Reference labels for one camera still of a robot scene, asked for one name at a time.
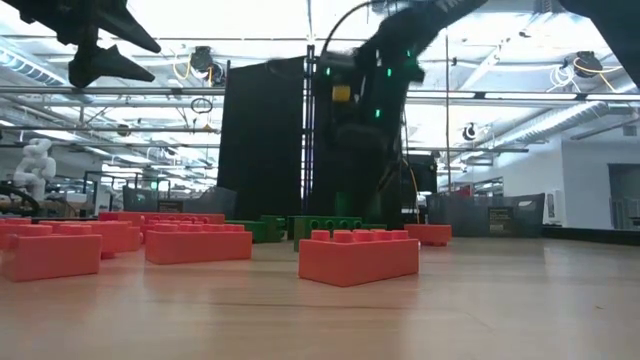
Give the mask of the white wall unit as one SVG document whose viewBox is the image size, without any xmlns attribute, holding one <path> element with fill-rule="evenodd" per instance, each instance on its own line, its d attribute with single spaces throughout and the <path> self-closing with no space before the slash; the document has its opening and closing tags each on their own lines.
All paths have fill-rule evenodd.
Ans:
<svg viewBox="0 0 640 360">
<path fill-rule="evenodd" d="M 564 224 L 564 194 L 562 190 L 554 189 L 545 194 L 544 223 L 549 225 Z"/>
</svg>

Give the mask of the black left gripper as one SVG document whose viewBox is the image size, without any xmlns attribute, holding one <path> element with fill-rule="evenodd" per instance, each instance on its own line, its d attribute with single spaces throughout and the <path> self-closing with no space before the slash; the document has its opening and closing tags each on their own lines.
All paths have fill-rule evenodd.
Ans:
<svg viewBox="0 0 640 360">
<path fill-rule="evenodd" d="M 0 0 L 16 9 L 23 22 L 38 22 L 56 33 L 57 40 L 77 46 L 68 63 L 68 79 L 86 88 L 100 77 L 153 82 L 155 76 L 124 57 L 116 46 L 97 45 L 98 27 L 153 53 L 160 45 L 129 11 L 128 0 Z"/>
</svg>

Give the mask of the small green toy brick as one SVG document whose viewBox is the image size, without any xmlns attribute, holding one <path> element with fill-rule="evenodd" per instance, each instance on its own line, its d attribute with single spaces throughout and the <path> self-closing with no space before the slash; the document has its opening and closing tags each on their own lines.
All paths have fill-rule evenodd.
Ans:
<svg viewBox="0 0 640 360">
<path fill-rule="evenodd" d="M 278 215 L 262 215 L 260 220 L 266 226 L 265 241 L 281 242 L 286 235 L 286 218 Z"/>
</svg>

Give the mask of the small orange toy brick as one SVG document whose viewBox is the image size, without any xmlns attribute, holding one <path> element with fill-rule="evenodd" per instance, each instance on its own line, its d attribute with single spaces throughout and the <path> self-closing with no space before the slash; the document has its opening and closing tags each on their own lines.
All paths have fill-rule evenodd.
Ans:
<svg viewBox="0 0 640 360">
<path fill-rule="evenodd" d="M 135 252 L 141 247 L 140 228 L 129 221 L 94 221 L 93 234 L 102 236 L 101 258 L 111 259 L 117 253 Z"/>
<path fill-rule="evenodd" d="M 2 255 L 0 273 L 12 282 L 97 274 L 101 249 L 101 235 L 16 235 Z"/>
</svg>

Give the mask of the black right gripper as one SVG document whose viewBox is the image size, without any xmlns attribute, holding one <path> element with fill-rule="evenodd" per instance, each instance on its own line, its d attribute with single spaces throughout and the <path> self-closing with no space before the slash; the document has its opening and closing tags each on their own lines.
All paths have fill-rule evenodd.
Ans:
<svg viewBox="0 0 640 360">
<path fill-rule="evenodd" d="M 401 152 L 396 143 L 409 87 L 425 71 L 406 51 L 397 58 L 378 52 L 361 55 L 326 51 L 317 61 L 316 104 L 325 111 L 323 139 L 329 146 L 392 146 L 383 158 L 368 207 L 367 220 L 393 226 L 401 211 Z M 349 85 L 349 102 L 333 102 L 334 85 Z M 364 218 L 367 207 L 361 156 L 340 149 L 336 159 L 334 210 L 339 216 Z"/>
</svg>

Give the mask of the grey translucent plastic bin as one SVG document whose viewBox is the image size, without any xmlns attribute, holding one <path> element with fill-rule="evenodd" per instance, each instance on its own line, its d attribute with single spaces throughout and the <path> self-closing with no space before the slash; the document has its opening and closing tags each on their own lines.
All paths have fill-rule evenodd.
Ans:
<svg viewBox="0 0 640 360">
<path fill-rule="evenodd" d="M 542 233 L 545 194 L 513 197 L 431 195 L 429 224 L 450 225 L 454 237 L 535 238 Z"/>
<path fill-rule="evenodd" d="M 123 188 L 123 210 L 128 212 L 160 212 L 191 214 L 223 214 L 231 218 L 235 211 L 237 193 L 211 187 L 198 198 L 161 199 L 158 191 Z"/>
</svg>

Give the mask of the black partition panel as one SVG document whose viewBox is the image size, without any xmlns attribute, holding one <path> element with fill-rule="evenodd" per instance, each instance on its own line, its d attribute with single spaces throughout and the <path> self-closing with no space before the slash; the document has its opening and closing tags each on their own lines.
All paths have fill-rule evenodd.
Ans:
<svg viewBox="0 0 640 360">
<path fill-rule="evenodd" d="M 316 59 L 302 55 L 230 70 L 217 184 L 237 193 L 235 215 L 339 216 L 336 159 L 316 104 Z"/>
</svg>

